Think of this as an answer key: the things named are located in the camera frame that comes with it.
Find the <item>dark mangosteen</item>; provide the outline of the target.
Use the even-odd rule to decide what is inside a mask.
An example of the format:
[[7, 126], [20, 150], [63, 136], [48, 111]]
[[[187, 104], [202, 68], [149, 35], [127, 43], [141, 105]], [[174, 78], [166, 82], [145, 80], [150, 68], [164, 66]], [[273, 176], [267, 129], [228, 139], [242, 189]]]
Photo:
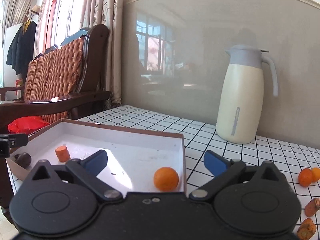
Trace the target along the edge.
[[27, 152], [14, 155], [14, 159], [15, 159], [15, 163], [22, 168], [27, 168], [32, 161], [30, 154]]

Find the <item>cream thermos jug grey lid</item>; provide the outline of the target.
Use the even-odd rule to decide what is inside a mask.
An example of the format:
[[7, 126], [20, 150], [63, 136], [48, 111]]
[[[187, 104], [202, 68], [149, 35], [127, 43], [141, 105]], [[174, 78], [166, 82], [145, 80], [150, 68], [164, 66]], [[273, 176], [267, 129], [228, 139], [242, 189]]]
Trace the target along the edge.
[[223, 82], [216, 132], [235, 144], [250, 143], [257, 132], [264, 100], [263, 63], [268, 64], [273, 96], [278, 96], [278, 78], [273, 60], [264, 50], [243, 44], [226, 50], [230, 57]]

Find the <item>orange tangerine far right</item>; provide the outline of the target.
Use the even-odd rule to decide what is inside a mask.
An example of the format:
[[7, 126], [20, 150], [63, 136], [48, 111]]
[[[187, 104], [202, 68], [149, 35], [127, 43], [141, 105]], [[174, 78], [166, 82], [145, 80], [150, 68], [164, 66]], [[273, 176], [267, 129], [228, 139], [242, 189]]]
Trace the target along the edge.
[[298, 183], [302, 187], [308, 187], [313, 182], [313, 174], [309, 168], [304, 168], [298, 175]]

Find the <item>beige floral curtain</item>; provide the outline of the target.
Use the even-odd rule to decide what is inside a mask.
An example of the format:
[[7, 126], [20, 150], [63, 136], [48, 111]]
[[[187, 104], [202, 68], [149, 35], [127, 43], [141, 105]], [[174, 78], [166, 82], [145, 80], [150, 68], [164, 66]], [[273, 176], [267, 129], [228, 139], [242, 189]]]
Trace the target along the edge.
[[106, 60], [103, 68], [103, 89], [111, 92], [108, 109], [121, 106], [121, 34], [124, 0], [84, 0], [81, 27], [103, 24], [108, 27]]

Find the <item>dark jacket on rack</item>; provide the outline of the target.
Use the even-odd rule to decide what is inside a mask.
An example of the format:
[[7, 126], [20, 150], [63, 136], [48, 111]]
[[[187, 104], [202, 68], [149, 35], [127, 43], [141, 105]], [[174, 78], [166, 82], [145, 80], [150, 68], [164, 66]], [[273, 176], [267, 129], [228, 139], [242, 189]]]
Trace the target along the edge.
[[7, 54], [6, 64], [21, 75], [25, 83], [29, 62], [33, 60], [37, 24], [34, 21], [23, 23], [16, 33]]

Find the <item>straw hat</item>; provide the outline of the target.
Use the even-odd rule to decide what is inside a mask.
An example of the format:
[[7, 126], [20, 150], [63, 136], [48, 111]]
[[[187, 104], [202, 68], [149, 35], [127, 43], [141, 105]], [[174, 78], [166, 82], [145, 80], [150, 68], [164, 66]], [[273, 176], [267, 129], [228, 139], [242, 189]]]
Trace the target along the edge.
[[29, 11], [33, 15], [39, 15], [41, 7], [39, 5], [34, 5]]

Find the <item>brownish carrot top piece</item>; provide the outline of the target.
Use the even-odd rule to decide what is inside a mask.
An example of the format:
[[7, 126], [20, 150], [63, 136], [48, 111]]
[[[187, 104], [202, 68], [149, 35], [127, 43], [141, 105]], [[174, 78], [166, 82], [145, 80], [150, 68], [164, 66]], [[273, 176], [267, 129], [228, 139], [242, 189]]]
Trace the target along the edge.
[[320, 209], [320, 199], [319, 198], [313, 198], [304, 209], [304, 213], [306, 217], [312, 217], [314, 216], [317, 211]]

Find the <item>cut carrot end piece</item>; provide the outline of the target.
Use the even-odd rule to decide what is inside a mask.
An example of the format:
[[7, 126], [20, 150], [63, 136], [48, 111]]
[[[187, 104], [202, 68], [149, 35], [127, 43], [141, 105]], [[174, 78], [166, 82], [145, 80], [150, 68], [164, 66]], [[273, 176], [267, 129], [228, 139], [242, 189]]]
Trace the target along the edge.
[[316, 232], [316, 224], [311, 218], [306, 218], [297, 230], [300, 240], [310, 240]]

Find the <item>red plastic bag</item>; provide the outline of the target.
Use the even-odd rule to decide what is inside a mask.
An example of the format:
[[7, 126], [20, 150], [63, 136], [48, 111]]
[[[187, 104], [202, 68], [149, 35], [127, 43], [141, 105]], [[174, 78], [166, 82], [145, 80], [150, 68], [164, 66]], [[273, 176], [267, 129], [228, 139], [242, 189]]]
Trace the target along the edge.
[[8, 124], [9, 133], [25, 133], [31, 134], [33, 132], [38, 131], [46, 126], [50, 125], [50, 123], [43, 120], [40, 116], [26, 116], [22, 118], [18, 118]]

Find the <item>large orange tangerine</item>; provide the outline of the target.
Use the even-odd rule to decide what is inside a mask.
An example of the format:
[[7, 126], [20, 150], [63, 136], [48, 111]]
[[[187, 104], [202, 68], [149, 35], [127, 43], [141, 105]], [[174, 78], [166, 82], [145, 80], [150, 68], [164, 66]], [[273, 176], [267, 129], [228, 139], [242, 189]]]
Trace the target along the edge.
[[154, 186], [162, 192], [174, 191], [180, 182], [178, 173], [171, 167], [159, 168], [153, 176]]

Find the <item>small orange far right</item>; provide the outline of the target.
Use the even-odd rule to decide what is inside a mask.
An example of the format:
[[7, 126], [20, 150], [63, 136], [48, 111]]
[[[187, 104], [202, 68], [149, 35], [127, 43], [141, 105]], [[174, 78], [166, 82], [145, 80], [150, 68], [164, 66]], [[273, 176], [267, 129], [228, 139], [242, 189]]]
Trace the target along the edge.
[[311, 169], [312, 172], [312, 182], [315, 183], [320, 180], [320, 168], [313, 167]]

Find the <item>brown cardboard box white inside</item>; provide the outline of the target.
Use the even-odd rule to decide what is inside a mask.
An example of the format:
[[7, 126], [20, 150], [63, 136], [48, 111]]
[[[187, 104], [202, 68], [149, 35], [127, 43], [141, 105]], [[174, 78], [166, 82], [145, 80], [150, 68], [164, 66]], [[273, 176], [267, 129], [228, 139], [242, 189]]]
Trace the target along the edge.
[[[31, 135], [27, 146], [12, 151], [7, 164], [14, 176], [25, 180], [42, 159], [58, 165], [55, 149], [62, 145], [66, 145], [73, 159], [85, 159], [98, 150], [105, 150], [108, 163], [97, 178], [122, 194], [156, 192], [153, 176], [161, 167], [171, 167], [178, 173], [177, 192], [187, 190], [184, 140], [178, 133], [61, 119]], [[15, 163], [14, 155], [23, 152], [32, 158], [27, 168]]]

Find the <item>bright orange carrot chunk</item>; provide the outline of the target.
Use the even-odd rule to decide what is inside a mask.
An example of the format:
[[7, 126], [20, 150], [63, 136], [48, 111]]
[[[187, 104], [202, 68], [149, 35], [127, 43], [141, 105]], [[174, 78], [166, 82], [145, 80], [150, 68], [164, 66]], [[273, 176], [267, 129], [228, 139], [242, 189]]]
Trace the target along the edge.
[[55, 149], [55, 154], [61, 163], [65, 163], [71, 159], [66, 145], [59, 146]]

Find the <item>black white grid tablecloth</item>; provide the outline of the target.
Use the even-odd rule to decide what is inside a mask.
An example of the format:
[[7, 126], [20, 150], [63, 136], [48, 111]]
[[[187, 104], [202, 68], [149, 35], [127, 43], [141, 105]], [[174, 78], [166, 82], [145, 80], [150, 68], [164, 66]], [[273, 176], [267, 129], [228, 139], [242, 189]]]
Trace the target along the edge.
[[319, 197], [319, 182], [302, 187], [298, 175], [305, 168], [319, 167], [319, 150], [291, 142], [255, 136], [248, 144], [235, 144], [217, 135], [211, 124], [170, 116], [125, 105], [80, 119], [83, 122], [150, 131], [180, 133], [184, 137], [187, 192], [208, 182], [213, 176], [205, 168], [203, 156], [211, 150], [226, 159], [241, 159], [248, 165], [274, 162], [305, 207]]

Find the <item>wooden sofa with orange cushion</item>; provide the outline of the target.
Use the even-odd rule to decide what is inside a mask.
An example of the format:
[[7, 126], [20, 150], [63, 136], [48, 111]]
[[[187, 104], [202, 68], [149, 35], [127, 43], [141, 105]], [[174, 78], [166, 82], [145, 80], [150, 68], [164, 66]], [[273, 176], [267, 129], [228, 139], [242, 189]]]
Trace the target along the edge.
[[26, 116], [52, 124], [102, 110], [111, 95], [102, 87], [109, 33], [107, 26], [95, 25], [86, 35], [31, 61], [22, 97], [1, 100], [1, 131]]

